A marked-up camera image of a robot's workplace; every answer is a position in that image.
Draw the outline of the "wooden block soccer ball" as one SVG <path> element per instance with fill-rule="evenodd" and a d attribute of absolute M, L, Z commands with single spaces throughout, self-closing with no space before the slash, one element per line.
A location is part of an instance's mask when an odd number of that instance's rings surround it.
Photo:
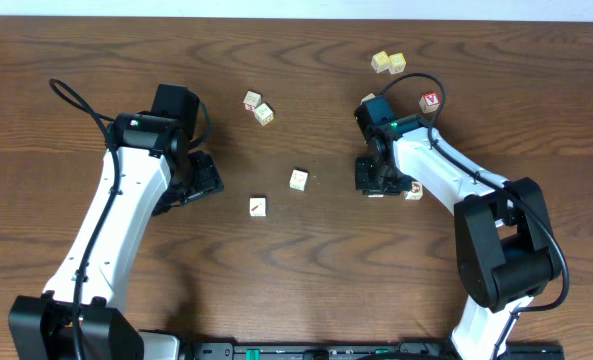
<path fill-rule="evenodd" d="M 423 185 L 420 182 L 412 181 L 411 188 L 405 192 L 406 200 L 417 201 L 423 197 Z"/>

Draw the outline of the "wooden block hourglass print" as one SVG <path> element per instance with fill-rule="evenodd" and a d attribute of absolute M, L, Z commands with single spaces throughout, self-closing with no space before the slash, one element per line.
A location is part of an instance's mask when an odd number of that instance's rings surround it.
<path fill-rule="evenodd" d="M 308 173 L 306 171 L 294 169 L 292 171 L 289 185 L 292 189 L 304 191 L 308 180 Z"/>

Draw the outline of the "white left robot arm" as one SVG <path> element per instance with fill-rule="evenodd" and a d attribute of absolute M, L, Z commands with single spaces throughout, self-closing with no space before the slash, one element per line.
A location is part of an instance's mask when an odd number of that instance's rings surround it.
<path fill-rule="evenodd" d="M 125 318 L 131 269 L 149 220 L 222 191 L 197 150 L 193 115 L 119 115 L 97 191 L 74 244 L 38 297 L 8 317 L 21 359 L 188 359 L 184 340 Z"/>

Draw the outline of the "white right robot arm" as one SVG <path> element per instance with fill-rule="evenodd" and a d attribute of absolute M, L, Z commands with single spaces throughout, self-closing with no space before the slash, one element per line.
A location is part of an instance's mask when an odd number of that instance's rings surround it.
<path fill-rule="evenodd" d="M 453 215 L 457 271 L 468 298 L 443 356 L 509 358 L 507 340 L 520 316 L 559 307 L 570 288 L 540 186 L 478 166 L 420 115 L 355 119 L 370 152 L 356 161 L 358 190 L 397 195 L 418 182 Z"/>

